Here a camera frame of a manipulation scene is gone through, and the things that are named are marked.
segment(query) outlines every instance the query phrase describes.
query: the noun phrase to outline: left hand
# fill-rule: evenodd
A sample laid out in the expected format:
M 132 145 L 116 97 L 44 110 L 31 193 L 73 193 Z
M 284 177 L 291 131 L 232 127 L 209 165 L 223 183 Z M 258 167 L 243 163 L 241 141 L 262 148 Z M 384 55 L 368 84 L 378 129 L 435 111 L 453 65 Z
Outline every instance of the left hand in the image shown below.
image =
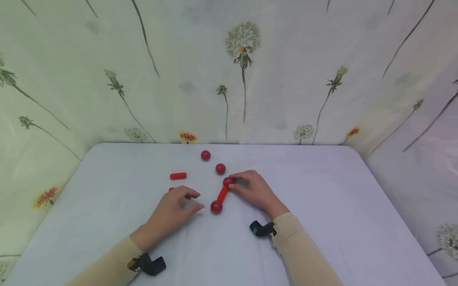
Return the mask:
M 167 192 L 148 221 L 131 234 L 132 241 L 141 251 L 147 251 L 204 208 L 203 204 L 193 204 L 183 209 L 180 199 L 186 196 L 196 199 L 200 193 L 185 186 L 179 186 Z

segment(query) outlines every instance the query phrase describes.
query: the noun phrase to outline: beige sleeve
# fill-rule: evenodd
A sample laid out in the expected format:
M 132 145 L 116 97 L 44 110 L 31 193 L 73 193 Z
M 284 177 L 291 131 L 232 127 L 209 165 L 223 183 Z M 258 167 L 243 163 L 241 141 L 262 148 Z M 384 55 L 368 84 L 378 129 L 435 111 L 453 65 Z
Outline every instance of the beige sleeve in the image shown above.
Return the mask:
M 67 286 L 126 286 L 137 275 L 137 272 L 127 268 L 127 263 L 142 254 L 143 252 L 127 236 L 73 278 Z
M 295 215 L 288 212 L 273 223 L 277 231 L 273 245 L 283 257 L 294 286 L 343 286 Z

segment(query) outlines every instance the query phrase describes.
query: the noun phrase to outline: black wrist device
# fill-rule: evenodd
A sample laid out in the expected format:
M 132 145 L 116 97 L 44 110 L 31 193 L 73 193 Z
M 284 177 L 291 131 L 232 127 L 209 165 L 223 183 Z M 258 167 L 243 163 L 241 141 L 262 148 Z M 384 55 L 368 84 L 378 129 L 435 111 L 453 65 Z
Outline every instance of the black wrist device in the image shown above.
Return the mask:
M 262 226 L 258 221 L 254 221 L 250 224 L 250 229 L 257 237 L 264 237 L 267 235 L 274 237 L 277 235 L 277 231 L 273 227 L 273 222 Z
M 132 271 L 139 272 L 142 270 L 148 275 L 156 276 L 161 273 L 167 266 L 165 265 L 164 259 L 159 257 L 158 259 L 151 261 L 148 253 L 142 254 L 139 258 L 133 258 L 131 263 L 128 264 L 128 268 Z

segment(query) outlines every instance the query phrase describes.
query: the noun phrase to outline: orange flower print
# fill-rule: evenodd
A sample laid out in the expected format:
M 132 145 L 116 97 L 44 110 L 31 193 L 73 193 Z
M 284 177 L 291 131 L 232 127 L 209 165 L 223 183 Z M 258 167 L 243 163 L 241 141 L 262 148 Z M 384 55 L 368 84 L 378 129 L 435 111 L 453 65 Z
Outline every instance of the orange flower print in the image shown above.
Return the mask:
M 45 207 L 48 203 L 53 205 L 53 199 L 57 196 L 58 193 L 59 188 L 57 187 L 52 187 L 48 190 L 43 191 L 33 200 L 32 209 L 39 209 Z
M 350 132 L 347 133 L 347 137 L 345 138 L 345 141 L 341 145 L 345 144 L 345 142 L 347 142 L 348 138 L 352 137 L 353 135 L 359 134 L 359 133 L 360 133 L 360 128 L 359 127 L 353 128 L 352 130 L 350 130 Z
M 178 131 L 178 135 L 180 136 L 180 140 L 182 143 L 186 144 L 194 144 L 197 142 L 197 136 L 192 134 L 191 132 L 187 131 Z

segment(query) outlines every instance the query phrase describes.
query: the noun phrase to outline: dandelion print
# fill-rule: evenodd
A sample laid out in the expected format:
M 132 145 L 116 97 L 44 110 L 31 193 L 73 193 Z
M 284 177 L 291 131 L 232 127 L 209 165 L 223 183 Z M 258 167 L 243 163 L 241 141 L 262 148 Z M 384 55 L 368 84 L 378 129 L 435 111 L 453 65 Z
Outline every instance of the dandelion print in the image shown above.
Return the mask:
M 412 116 L 412 114 L 414 114 L 414 112 L 420 108 L 420 106 L 422 105 L 422 103 L 423 103 L 423 99 L 417 100 L 417 103 L 414 104 L 414 106 L 412 107 L 412 111 L 410 112 L 409 116 L 407 116 L 407 118 L 406 118 L 406 119 L 405 119 L 405 120 L 404 120 L 404 121 L 403 121 L 403 122 L 402 122 L 402 123 L 401 123 L 401 124 L 400 124 L 400 125 L 390 134 L 390 135 L 388 135 L 387 138 L 385 138 L 382 142 L 380 142 L 380 143 L 377 145 L 377 147 L 375 147 L 374 150 L 372 150 L 372 152 L 371 152 L 368 156 L 370 156 L 372 153 L 374 153 L 374 151 L 375 151 L 380 145 L 382 145 L 383 142 L 385 142 L 386 140 L 388 140 L 388 138 L 390 138 L 391 135 L 393 135 L 399 128 L 401 128 L 401 126 L 402 126 L 402 125 Z
M 140 127 L 143 130 L 145 130 L 146 134 L 148 134 L 151 140 L 153 140 L 153 142 L 156 143 L 156 141 L 153 139 L 151 134 L 149 134 L 148 131 L 143 127 L 143 125 L 141 125 L 140 122 L 138 122 L 137 118 L 135 118 L 134 114 L 132 113 L 131 109 L 129 108 L 129 105 L 127 104 L 127 101 L 125 100 L 125 96 L 124 96 L 124 90 L 123 90 L 124 85 L 118 82 L 118 80 L 116 79 L 116 73 L 112 70 L 104 70 L 104 71 L 105 71 L 105 75 L 110 80 L 110 83 L 107 85 L 110 87 L 111 90 L 116 90 L 118 92 L 119 96 L 121 97 L 122 101 L 124 102 L 125 106 L 127 107 L 127 110 L 131 114 L 132 118 L 138 123 L 138 125 L 140 125 Z
M 59 188 L 52 187 L 48 190 L 41 192 L 33 201 L 32 201 L 32 209 L 39 209 L 45 207 L 50 203 L 51 205 L 54 204 L 54 199 L 59 193 Z
M 245 69 L 253 63 L 249 54 L 254 53 L 261 46 L 261 32 L 259 27 L 250 21 L 241 23 L 227 32 L 224 41 L 226 52 L 234 58 L 234 64 L 239 64 L 242 69 L 243 81 L 243 122 L 246 115 L 246 81 Z
M 70 151 L 73 155 L 75 155 L 75 157 L 81 161 L 81 159 L 78 157 L 78 155 L 76 155 L 72 150 L 70 150 L 70 148 L 68 148 L 64 143 L 62 143 L 59 139 L 55 138 L 51 133 L 49 133 L 47 130 L 41 128 L 40 126 L 36 125 L 35 123 L 33 123 L 33 120 L 32 119 L 29 119 L 27 116 L 21 116 L 19 117 L 19 123 L 21 123 L 21 126 L 24 126 L 27 130 L 30 129 L 30 126 L 34 126 L 38 129 L 40 129 L 41 131 L 45 132 L 46 134 L 48 134 L 49 136 L 51 136 L 54 140 L 56 140 L 57 142 L 59 142 L 60 144 L 62 144 L 62 146 L 64 146 L 68 151 Z
M 158 70 L 156 69 L 156 65 L 153 60 L 153 55 L 151 55 L 151 52 L 149 50 L 148 39 L 146 38 L 145 26 L 143 25 L 142 15 L 140 14 L 140 11 L 138 10 L 138 6 L 137 6 L 137 3 L 135 3 L 135 0 L 132 0 L 132 4 L 134 5 L 135 11 L 137 11 L 138 19 L 140 20 L 140 26 L 142 27 L 142 32 L 143 32 L 143 39 L 145 40 L 145 45 L 146 45 L 146 49 L 148 51 L 149 57 L 151 58 L 151 61 L 153 62 L 154 71 L 156 72 L 156 75 L 158 75 L 158 78 L 160 79 L 161 77 L 159 76 Z
M 299 145 L 302 142 L 302 139 L 307 139 L 313 135 L 315 129 L 312 125 L 301 125 L 293 133 L 294 139 L 299 140 Z
M 336 77 L 333 80 L 328 79 L 327 86 L 330 86 L 329 92 L 327 93 L 326 99 L 324 100 L 323 106 L 321 106 L 320 112 L 318 113 L 318 119 L 316 120 L 316 130 L 315 135 L 313 136 L 312 145 L 315 143 L 315 138 L 318 133 L 318 126 L 320 123 L 320 116 L 321 112 L 323 111 L 324 106 L 326 105 L 327 99 L 334 91 L 337 90 L 337 87 L 342 84 L 342 77 L 348 72 L 348 68 L 344 65 L 341 65 L 340 68 L 337 70 Z
M 180 140 L 182 143 L 186 144 L 194 144 L 197 142 L 197 136 L 192 134 L 191 132 L 186 132 L 186 131 L 178 131 L 178 135 L 180 136 Z
M 450 257 L 458 259 L 458 225 L 444 224 L 440 226 L 437 231 L 437 241 L 441 247 L 428 253 L 427 256 L 445 250 Z M 450 278 L 455 275 L 456 274 L 448 275 L 444 278 Z
M 94 13 L 94 15 L 96 16 L 96 18 L 98 18 L 97 14 L 95 13 L 94 9 L 92 8 L 91 6 L 91 3 L 89 3 L 88 0 L 86 0 L 86 4 L 89 6 L 89 8 L 91 9 L 92 13 Z
M 139 128 L 124 128 L 124 133 L 129 137 L 132 141 L 141 142 L 143 143 L 146 140 L 146 133 Z
M 412 35 L 412 33 L 415 31 L 415 29 L 418 27 L 418 25 L 421 23 L 421 21 L 423 20 L 423 18 L 426 16 L 426 14 L 429 12 L 429 10 L 431 9 L 431 6 L 434 4 L 436 0 L 431 0 L 431 3 L 430 5 L 428 6 L 428 8 L 426 9 L 426 11 L 423 13 L 423 16 L 421 16 L 420 20 L 417 22 L 417 24 L 414 26 L 414 28 L 407 34 L 407 37 L 405 37 L 405 39 L 402 41 L 401 45 L 399 46 L 399 48 L 396 50 L 396 52 L 394 53 L 394 56 L 393 58 L 391 59 L 390 63 L 387 65 L 387 68 L 385 69 L 385 71 L 383 72 L 383 76 L 382 78 L 385 77 L 385 74 L 387 73 L 389 67 L 391 66 L 391 64 L 393 63 L 394 61 L 394 58 L 396 58 L 396 56 L 398 55 L 398 52 L 399 50 L 402 48 L 402 46 L 404 45 L 404 43 L 407 41 L 407 39 Z
M 27 4 L 27 2 L 25 0 L 21 0 L 21 2 L 27 7 L 27 9 L 29 9 L 29 11 L 36 17 L 37 14 L 35 14 L 35 12 L 33 12 L 33 10 L 30 8 L 30 6 Z
M 218 88 L 216 89 L 216 91 L 218 92 L 217 94 L 220 95 L 224 95 L 224 100 L 226 101 L 226 140 L 228 139 L 228 113 L 229 113 L 229 105 L 228 105 L 228 99 L 226 97 L 226 93 L 228 92 L 228 89 L 227 87 L 223 86 L 223 85 L 220 85 L 218 86 Z
M 434 120 L 428 125 L 428 127 L 417 137 L 415 140 L 412 141 L 405 149 L 403 150 L 403 153 L 406 152 L 413 144 L 415 144 L 418 139 L 420 139 L 428 130 L 431 128 L 431 126 L 439 119 L 439 117 L 445 112 L 445 110 L 450 106 L 450 104 L 457 98 L 458 96 L 458 91 L 455 93 L 455 95 L 447 102 L 447 104 L 442 108 L 441 112 L 434 118 Z
M 15 88 L 17 91 L 22 93 L 23 96 L 27 97 L 28 99 L 32 100 L 34 103 L 36 103 L 39 107 L 44 109 L 46 112 L 51 114 L 52 117 L 54 117 L 57 121 L 59 121 L 60 124 L 62 124 L 67 130 L 70 130 L 62 121 L 60 121 L 52 112 L 50 112 L 46 107 L 38 103 L 33 97 L 28 95 L 25 91 L 23 91 L 16 83 L 16 75 L 14 72 L 10 72 L 7 70 L 2 69 L 2 67 L 5 65 L 5 62 L 3 61 L 1 54 L 0 54 L 0 87 L 4 87 L 5 85 L 11 86 Z
M 359 127 L 353 128 L 352 130 L 350 130 L 350 132 L 347 133 L 347 137 L 345 137 L 345 141 L 343 141 L 341 145 L 345 144 L 345 142 L 347 142 L 347 140 L 349 138 L 353 137 L 353 135 L 356 135 L 356 134 L 359 134 L 359 133 L 360 133 L 360 128 Z

